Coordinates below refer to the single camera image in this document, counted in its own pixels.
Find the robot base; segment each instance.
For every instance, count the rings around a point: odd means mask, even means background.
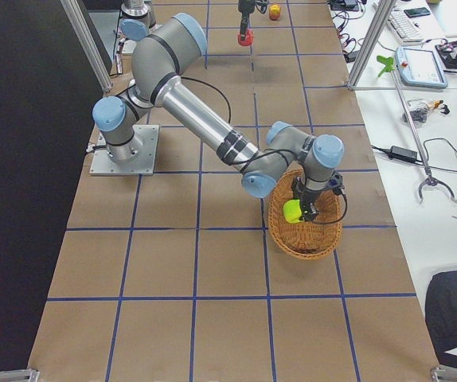
[[[135,159],[124,163],[113,162],[106,150],[97,150],[92,159],[90,174],[92,176],[152,175],[158,145],[159,125],[134,125],[135,134],[142,139],[143,150]],[[105,144],[100,134],[97,145]]]

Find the grid floor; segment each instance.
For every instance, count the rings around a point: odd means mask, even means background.
[[[205,28],[208,55],[186,75],[227,95],[247,138],[263,147],[283,120],[345,142],[342,242],[311,262],[282,253],[267,201],[154,109],[142,121],[162,126],[153,177],[90,177],[86,158],[29,362],[43,381],[430,380],[435,355],[329,10],[281,6],[279,21],[252,15],[250,48],[236,43],[236,2],[154,9]],[[226,116],[216,92],[184,82]]]

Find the light blue joint cap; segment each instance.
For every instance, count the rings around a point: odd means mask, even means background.
[[[315,139],[312,151],[321,165],[334,169],[342,161],[345,147],[339,137],[323,134]]]
[[[207,39],[205,33],[198,21],[188,14],[180,13],[176,14],[174,18],[179,21],[188,30],[191,37],[197,42],[198,48],[200,49],[201,55],[207,53]]]
[[[246,173],[241,184],[253,197],[266,197],[276,187],[276,180],[265,173]]]
[[[119,98],[102,98],[92,109],[92,118],[101,131],[113,131],[126,116],[126,105]]]
[[[287,127],[292,127],[292,125],[290,123],[285,123],[282,121],[276,121],[275,123],[273,123],[273,126],[271,126],[271,129],[269,130],[268,135],[266,136],[267,145],[271,145],[275,136],[281,130],[286,129]]]
[[[149,30],[142,22],[130,18],[121,22],[120,30],[123,31],[124,36],[133,41],[140,41],[149,34]]]

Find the metal pole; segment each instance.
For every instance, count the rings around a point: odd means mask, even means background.
[[[39,372],[31,368],[26,370],[12,370],[0,372],[0,382],[37,382]]]
[[[354,61],[353,68],[350,71],[349,79],[347,81],[347,87],[349,90],[356,89],[357,82],[361,78],[361,74],[363,74],[363,71],[369,62],[373,48],[375,47],[377,40],[379,40],[379,36],[381,35],[394,6],[395,0],[381,0],[377,8],[377,12],[370,23],[369,31],[366,33],[363,45],[361,46],[359,54]]]
[[[412,136],[414,137],[416,147],[418,148],[418,152],[420,153],[420,158],[423,163],[423,167],[425,168],[425,173],[430,177],[432,175],[432,170],[430,170],[430,166],[428,165],[427,155],[425,154],[423,146],[421,145],[420,136],[416,131],[416,126],[414,125],[414,121],[412,120],[407,100],[405,99],[404,92],[402,91],[402,87],[400,86],[400,81],[398,80],[398,76],[396,75],[396,70],[392,70],[391,75],[393,77],[393,82],[395,83],[395,88],[398,92],[398,96],[400,97],[400,103],[402,103],[402,107],[404,108],[405,118],[407,119],[407,122],[411,127]]]
[[[80,6],[77,0],[61,0],[62,6],[66,14],[68,15],[69,21],[75,30],[78,40],[84,48],[85,55],[88,58],[92,66],[92,70],[96,74],[100,86],[104,92],[109,92],[112,83],[107,69],[104,66],[103,60],[99,50],[96,47],[96,43],[92,38],[91,31],[88,28],[87,22],[85,21],[84,15],[81,12]]]

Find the power adapter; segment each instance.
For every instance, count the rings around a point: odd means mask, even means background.
[[[358,53],[359,53],[359,50],[354,50],[351,53],[344,54],[343,58],[346,59],[346,63],[348,64],[349,62],[354,62],[356,60]]]
[[[404,149],[398,146],[391,146],[385,153],[390,159],[398,159],[399,161],[416,163],[418,160],[418,153],[412,150]]]

